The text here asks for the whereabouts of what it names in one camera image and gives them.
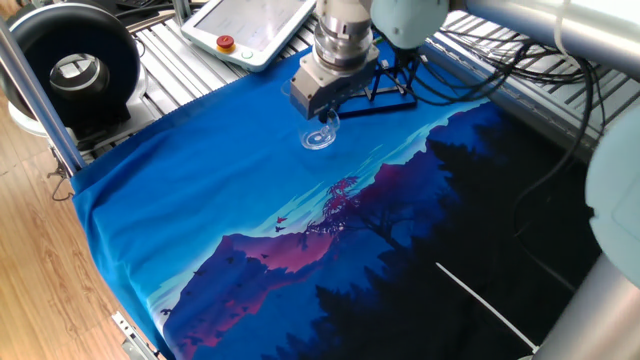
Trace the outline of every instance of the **white cable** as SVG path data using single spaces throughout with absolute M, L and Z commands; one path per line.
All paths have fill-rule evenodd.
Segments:
M 571 5 L 571 0 L 562 0 L 562 5 L 558 7 L 558 14 L 556 15 L 556 26 L 553 28 L 553 40 L 556 43 L 556 47 L 562 55 L 564 56 L 564 60 L 569 62 L 571 65 L 579 68 L 580 64 L 576 61 L 576 59 L 572 58 L 569 53 L 567 53 L 567 49 L 564 48 L 562 44 L 562 22 L 564 21 L 564 13 L 567 11 L 567 8 Z
M 440 263 L 436 263 L 436 265 L 440 268 L 440 270 L 442 270 L 451 279 L 453 279 L 453 281 L 458 283 L 458 285 L 460 285 L 469 294 L 471 294 L 474 298 L 476 298 L 476 300 L 478 300 L 482 305 L 484 305 L 484 307 L 489 309 L 489 311 L 491 311 L 493 315 L 495 315 L 498 319 L 500 319 L 500 321 L 502 321 L 505 325 L 507 325 L 507 327 L 511 329 L 511 331 L 513 331 L 520 339 L 522 339 L 522 341 L 524 341 L 531 348 L 532 353 L 535 354 L 538 351 L 538 349 L 540 349 L 539 346 L 537 346 L 531 340 L 529 340 L 529 338 L 524 336 L 524 334 L 520 330 L 518 330 L 518 328 L 513 326 L 513 324 L 510 323 L 509 320 L 507 320 L 504 316 L 502 316 L 502 314 L 498 312 L 498 310 L 496 310 L 493 306 L 491 306 L 488 302 L 486 302 L 483 298 L 481 298 L 480 295 L 476 294 L 475 291 L 471 290 L 470 287 L 468 287 L 465 283 L 463 283 L 460 279 L 458 279 L 455 275 L 453 275 L 449 270 L 445 269 L 445 267 L 440 265 Z

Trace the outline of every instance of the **touchscreen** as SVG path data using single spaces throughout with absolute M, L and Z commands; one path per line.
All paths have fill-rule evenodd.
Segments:
M 222 0 L 196 29 L 264 51 L 305 0 Z

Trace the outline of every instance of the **wooden floor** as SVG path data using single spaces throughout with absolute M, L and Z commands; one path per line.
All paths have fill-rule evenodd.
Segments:
M 71 201 L 54 202 L 56 162 L 0 94 L 0 360 L 128 359 L 118 301 L 96 270 Z M 60 194 L 71 188 L 68 182 Z

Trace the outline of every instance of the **aluminum rail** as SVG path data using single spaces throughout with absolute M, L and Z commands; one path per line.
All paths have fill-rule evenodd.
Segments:
M 603 254 L 532 360 L 640 357 L 640 289 Z
M 0 19 L 0 63 L 20 91 L 22 98 L 36 119 L 44 127 L 70 175 L 86 166 L 60 116 L 53 108 L 42 85 L 33 73 L 22 50 L 11 36 L 4 20 Z
M 178 25 L 182 26 L 191 17 L 189 0 L 173 0 L 173 7 L 176 12 L 176 22 Z

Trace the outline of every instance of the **metal frame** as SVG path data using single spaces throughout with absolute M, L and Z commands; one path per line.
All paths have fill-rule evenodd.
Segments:
M 176 22 L 178 25 L 182 26 L 187 19 L 191 17 L 191 6 L 189 5 L 189 0 L 173 0 L 173 7 L 176 12 Z
M 42 123 L 69 174 L 80 171 L 86 166 L 84 159 L 4 20 L 0 20 L 0 62 L 33 115 Z
M 118 325 L 118 328 L 127 337 L 122 343 L 122 348 L 129 355 L 130 360 L 157 360 L 160 352 L 153 352 L 149 345 L 146 344 L 136 328 L 131 326 L 127 319 L 122 316 L 120 311 L 111 315 L 113 322 Z
M 398 98 L 398 100 L 396 102 L 386 104 L 386 105 L 380 105 L 380 106 L 376 106 L 374 103 L 374 106 L 364 107 L 362 109 L 349 110 L 349 111 L 340 111 L 340 106 L 338 106 L 336 108 L 336 111 L 338 112 L 338 116 L 341 120 L 346 120 L 349 118 L 371 115 L 371 114 L 376 114 L 376 113 L 381 113 L 386 111 L 398 111 L 403 109 L 410 109 L 418 105 L 418 99 L 416 98 L 416 96 L 414 94 L 407 93 L 404 89 L 409 89 L 409 90 L 412 89 L 411 85 L 416 76 L 419 60 L 417 59 L 413 60 L 409 64 L 409 73 L 410 73 L 409 78 L 407 78 L 406 74 L 403 71 L 400 71 L 402 70 L 402 68 L 398 64 L 398 59 L 396 58 L 394 61 L 395 61 L 395 64 L 392 68 L 388 68 L 388 66 L 385 64 L 378 64 L 376 67 L 372 89 L 369 89 L 368 86 L 365 87 L 363 91 L 351 95 L 347 100 L 347 102 L 351 99 L 366 97 L 369 100 L 369 103 L 374 103 L 377 96 L 385 96 L 385 95 L 391 95 L 391 94 L 399 95 L 400 97 Z M 400 87 L 396 85 L 396 86 L 390 86 L 385 88 L 379 88 L 380 79 L 386 73 L 391 73 L 393 77 L 396 79 L 396 81 L 398 81 L 398 83 L 400 83 L 401 85 L 404 85 L 404 87 Z M 407 100 L 405 98 L 406 96 L 409 96 L 411 100 Z
M 485 36 L 500 40 L 524 39 L 515 31 L 485 19 L 455 11 L 449 14 L 443 28 L 460 34 Z M 464 83 L 475 84 L 494 72 L 494 68 L 481 61 L 457 42 L 479 45 L 487 52 L 500 55 L 513 51 L 513 44 L 479 40 L 437 33 L 427 39 L 425 53 L 429 61 L 444 68 Z M 568 74 L 576 70 L 562 56 L 550 56 L 523 64 L 522 68 L 554 74 Z M 630 76 L 607 67 L 600 67 L 600 86 L 606 110 L 605 129 L 634 106 L 640 106 L 640 83 Z M 562 147 L 569 147 L 580 126 L 584 106 L 584 84 L 540 85 L 510 78 L 490 99 L 516 115 L 520 120 Z M 587 133 L 576 156 L 588 161 L 602 130 L 600 99 L 594 99 L 592 117 Z

